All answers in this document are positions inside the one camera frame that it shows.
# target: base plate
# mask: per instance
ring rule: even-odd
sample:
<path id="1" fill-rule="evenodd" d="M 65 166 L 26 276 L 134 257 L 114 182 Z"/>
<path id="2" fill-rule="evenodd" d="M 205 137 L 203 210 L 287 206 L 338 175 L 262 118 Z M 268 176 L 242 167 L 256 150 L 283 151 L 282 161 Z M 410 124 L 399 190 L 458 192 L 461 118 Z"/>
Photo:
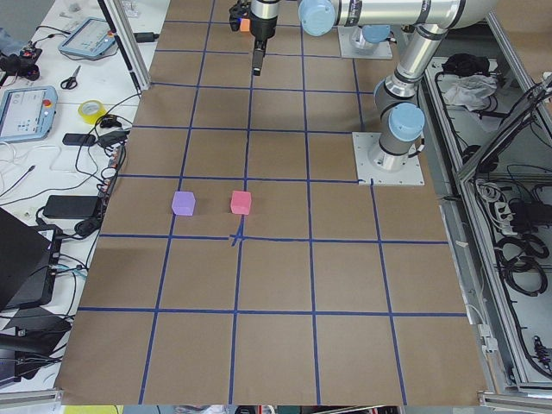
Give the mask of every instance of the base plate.
<path id="1" fill-rule="evenodd" d="M 339 33 L 339 47 L 342 50 L 342 58 L 381 60 L 393 59 L 393 53 L 388 41 L 381 42 L 378 47 L 369 51 L 354 47 L 351 44 L 350 38 L 355 29 L 355 26 L 351 28 L 344 28 L 340 26 L 337 28 L 337 32 Z"/>
<path id="2" fill-rule="evenodd" d="M 380 133 L 354 132 L 354 159 L 359 185 L 424 185 L 422 168 L 417 157 L 409 158 L 402 170 L 385 172 L 368 159 L 368 150 L 377 143 Z"/>

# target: scissors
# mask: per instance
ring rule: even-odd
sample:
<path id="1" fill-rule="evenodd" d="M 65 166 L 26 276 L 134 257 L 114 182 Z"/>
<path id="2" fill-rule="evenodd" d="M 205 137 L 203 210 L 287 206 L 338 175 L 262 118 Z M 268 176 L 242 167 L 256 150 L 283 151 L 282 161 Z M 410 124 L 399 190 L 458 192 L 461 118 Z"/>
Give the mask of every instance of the scissors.
<path id="1" fill-rule="evenodd" d="M 61 89 L 67 89 L 67 90 L 71 90 L 71 89 L 75 89 L 78 85 L 78 82 L 77 82 L 77 75 L 78 75 L 78 71 L 80 71 L 80 65 L 78 65 L 77 69 L 75 69 L 75 72 L 73 73 L 72 76 L 70 76 L 69 78 L 67 78 L 66 80 L 62 81 L 60 86 L 61 86 Z"/>

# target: cube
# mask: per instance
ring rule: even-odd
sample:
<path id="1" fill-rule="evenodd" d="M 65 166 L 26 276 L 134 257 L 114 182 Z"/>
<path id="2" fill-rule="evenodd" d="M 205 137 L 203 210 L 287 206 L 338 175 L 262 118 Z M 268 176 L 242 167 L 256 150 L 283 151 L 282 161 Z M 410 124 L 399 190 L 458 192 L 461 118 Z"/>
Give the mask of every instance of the cube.
<path id="1" fill-rule="evenodd" d="M 172 211 L 177 216 L 193 216 L 196 198 L 191 191 L 176 191 L 172 198 Z"/>
<path id="2" fill-rule="evenodd" d="M 232 191 L 230 209 L 234 214 L 247 216 L 251 210 L 251 193 L 249 191 Z"/>

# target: blue joint cap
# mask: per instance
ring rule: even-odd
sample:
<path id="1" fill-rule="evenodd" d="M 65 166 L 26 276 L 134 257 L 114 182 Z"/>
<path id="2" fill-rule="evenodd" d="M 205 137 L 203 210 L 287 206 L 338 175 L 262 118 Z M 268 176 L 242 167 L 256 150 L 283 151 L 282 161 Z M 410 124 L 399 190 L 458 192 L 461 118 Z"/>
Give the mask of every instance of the blue joint cap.
<path id="1" fill-rule="evenodd" d="M 336 23 L 336 10 L 330 0 L 303 0 L 299 5 L 299 20 L 311 36 L 328 33 Z"/>
<path id="2" fill-rule="evenodd" d="M 425 116 L 415 104 L 401 103 L 389 115 L 389 129 L 398 140 L 415 141 L 423 131 Z"/>
<path id="3" fill-rule="evenodd" d="M 381 43 L 386 41 L 391 33 L 391 26 L 388 24 L 367 24 L 362 26 L 362 37 L 370 43 Z"/>

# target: roll of tape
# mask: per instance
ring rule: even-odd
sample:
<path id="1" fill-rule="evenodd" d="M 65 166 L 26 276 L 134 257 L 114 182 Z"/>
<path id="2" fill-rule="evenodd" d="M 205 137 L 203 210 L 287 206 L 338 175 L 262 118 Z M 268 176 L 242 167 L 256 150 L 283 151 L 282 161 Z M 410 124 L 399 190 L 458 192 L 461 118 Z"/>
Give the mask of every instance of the roll of tape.
<path id="1" fill-rule="evenodd" d="M 83 117 L 86 123 L 95 125 L 96 121 L 107 114 L 104 104 L 97 100 L 86 101 L 78 107 L 78 114 Z"/>

